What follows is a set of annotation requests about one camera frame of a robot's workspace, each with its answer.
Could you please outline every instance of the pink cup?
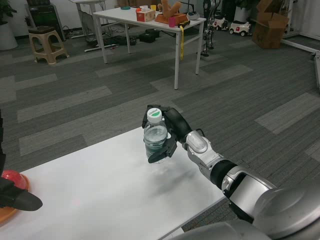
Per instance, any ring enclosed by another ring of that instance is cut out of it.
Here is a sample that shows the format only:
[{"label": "pink cup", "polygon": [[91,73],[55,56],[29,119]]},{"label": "pink cup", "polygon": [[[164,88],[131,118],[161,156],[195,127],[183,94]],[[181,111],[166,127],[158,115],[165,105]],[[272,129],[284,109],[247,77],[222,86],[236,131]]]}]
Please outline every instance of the pink cup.
[{"label": "pink cup", "polygon": [[174,28],[176,25],[176,18],[175,17],[169,17],[169,27]]}]

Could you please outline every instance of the water bottle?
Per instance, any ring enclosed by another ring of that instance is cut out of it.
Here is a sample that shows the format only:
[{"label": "water bottle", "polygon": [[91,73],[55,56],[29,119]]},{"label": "water bottle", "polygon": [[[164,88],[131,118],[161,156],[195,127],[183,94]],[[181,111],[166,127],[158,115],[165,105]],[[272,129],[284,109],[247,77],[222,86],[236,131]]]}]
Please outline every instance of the water bottle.
[{"label": "water bottle", "polygon": [[162,148],[162,145],[168,137],[166,124],[162,121],[162,112],[158,108],[151,108],[147,112],[148,122],[144,128],[144,143],[146,156],[149,158],[157,150]]}]

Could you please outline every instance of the white toy car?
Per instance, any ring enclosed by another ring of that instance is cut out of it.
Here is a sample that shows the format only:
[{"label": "white toy car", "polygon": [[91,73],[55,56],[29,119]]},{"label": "white toy car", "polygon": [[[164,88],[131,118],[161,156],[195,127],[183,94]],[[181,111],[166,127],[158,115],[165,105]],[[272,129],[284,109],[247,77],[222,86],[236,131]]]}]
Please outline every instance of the white toy car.
[{"label": "white toy car", "polygon": [[228,20],[222,16],[215,16],[213,27],[217,30],[228,30]]},{"label": "white toy car", "polygon": [[233,21],[231,23],[229,33],[230,34],[237,33],[237,34],[240,34],[242,37],[246,35],[252,35],[251,24],[248,21],[247,22]]}]

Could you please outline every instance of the stool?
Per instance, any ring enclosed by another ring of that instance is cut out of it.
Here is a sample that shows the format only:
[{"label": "stool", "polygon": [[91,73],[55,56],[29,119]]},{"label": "stool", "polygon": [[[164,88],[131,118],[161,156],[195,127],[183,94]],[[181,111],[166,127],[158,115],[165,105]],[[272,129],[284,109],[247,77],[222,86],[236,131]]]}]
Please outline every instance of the stool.
[{"label": "stool", "polygon": [[[56,36],[60,46],[52,45],[50,36]],[[33,38],[38,39],[43,48],[36,49]],[[52,65],[57,63],[56,57],[59,55],[65,54],[67,58],[69,57],[60,36],[52,26],[38,26],[29,29],[29,40],[36,63],[38,59],[46,59],[47,63]]]}]

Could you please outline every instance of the white bottle cap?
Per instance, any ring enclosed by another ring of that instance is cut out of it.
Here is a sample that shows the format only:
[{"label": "white bottle cap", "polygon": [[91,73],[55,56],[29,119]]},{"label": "white bottle cap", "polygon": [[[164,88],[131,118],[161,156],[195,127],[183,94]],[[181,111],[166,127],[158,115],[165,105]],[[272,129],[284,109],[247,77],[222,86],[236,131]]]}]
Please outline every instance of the white bottle cap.
[{"label": "white bottle cap", "polygon": [[152,124],[159,123],[162,120],[162,112],[159,108],[151,108],[146,115],[148,121]]}]

